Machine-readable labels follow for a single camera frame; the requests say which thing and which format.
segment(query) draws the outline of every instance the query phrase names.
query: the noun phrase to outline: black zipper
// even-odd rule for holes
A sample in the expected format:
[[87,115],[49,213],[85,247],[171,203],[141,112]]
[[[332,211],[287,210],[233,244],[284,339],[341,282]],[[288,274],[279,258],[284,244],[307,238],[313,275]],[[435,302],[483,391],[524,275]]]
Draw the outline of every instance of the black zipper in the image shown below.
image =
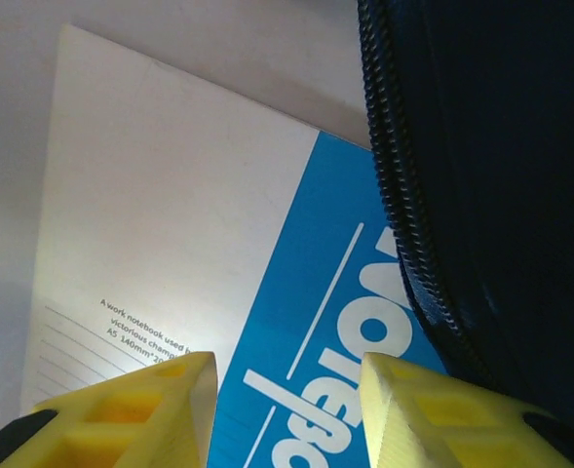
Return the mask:
[[436,305],[463,359],[496,389],[444,285],[416,170],[396,70],[388,0],[359,0],[364,92],[378,183],[397,247],[411,276]]

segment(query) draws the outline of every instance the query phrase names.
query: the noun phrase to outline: white background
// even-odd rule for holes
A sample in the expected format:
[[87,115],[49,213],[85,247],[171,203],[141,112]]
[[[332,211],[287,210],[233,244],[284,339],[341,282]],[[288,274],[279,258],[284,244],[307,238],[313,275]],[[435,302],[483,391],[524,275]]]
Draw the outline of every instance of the white background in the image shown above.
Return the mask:
[[0,0],[0,425],[19,411],[65,22],[366,144],[355,0]]

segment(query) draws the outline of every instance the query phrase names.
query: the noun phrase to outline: yellow plastic piece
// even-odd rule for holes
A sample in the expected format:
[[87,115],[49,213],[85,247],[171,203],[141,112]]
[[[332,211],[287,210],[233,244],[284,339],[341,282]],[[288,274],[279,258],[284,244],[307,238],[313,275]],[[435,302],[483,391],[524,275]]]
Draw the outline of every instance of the yellow plastic piece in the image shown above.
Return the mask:
[[212,353],[192,353],[36,406],[58,415],[1,468],[204,468],[217,398]]
[[383,354],[364,356],[371,468],[574,468],[522,420],[541,409]]

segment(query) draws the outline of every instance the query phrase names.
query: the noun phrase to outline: black bag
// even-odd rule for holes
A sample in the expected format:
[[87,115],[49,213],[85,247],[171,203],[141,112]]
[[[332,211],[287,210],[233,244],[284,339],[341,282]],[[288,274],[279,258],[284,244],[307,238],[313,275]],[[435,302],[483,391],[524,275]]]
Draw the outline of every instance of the black bag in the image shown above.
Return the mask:
[[574,0],[359,12],[371,145],[420,323],[452,375],[574,429]]

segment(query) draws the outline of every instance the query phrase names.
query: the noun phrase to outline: white surface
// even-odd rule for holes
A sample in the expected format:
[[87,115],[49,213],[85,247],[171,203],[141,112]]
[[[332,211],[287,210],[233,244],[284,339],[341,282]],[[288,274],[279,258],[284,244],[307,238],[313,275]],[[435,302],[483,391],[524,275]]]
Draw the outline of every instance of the white surface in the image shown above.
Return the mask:
[[65,22],[366,142],[353,0],[0,0],[0,425],[19,411]]
[[73,26],[52,108],[22,411],[189,350],[221,382],[319,132]]

